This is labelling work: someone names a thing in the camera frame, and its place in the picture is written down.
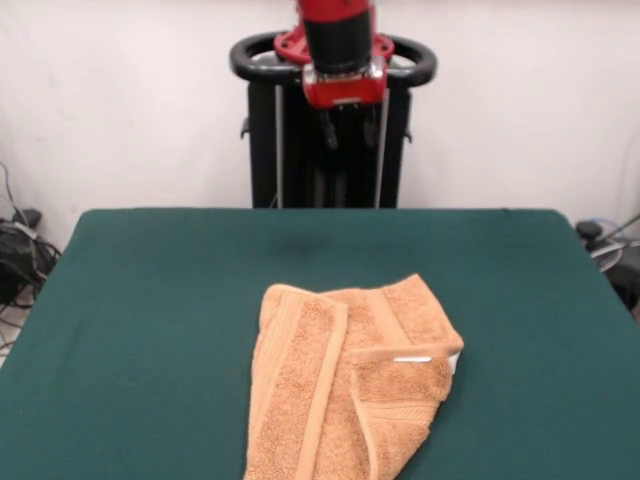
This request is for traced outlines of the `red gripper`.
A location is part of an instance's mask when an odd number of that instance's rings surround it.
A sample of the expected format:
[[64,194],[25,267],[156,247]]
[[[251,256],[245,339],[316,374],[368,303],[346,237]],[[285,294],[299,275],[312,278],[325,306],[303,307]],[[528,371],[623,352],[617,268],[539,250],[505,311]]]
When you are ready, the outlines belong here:
[[[312,64],[302,70],[302,87],[314,108],[337,108],[340,105],[363,104],[363,138],[368,148],[374,148],[378,138],[377,103],[383,100],[387,88],[387,62],[374,56],[369,64],[355,72],[325,75]],[[320,110],[319,118],[327,148],[336,150],[338,138],[329,110]]]

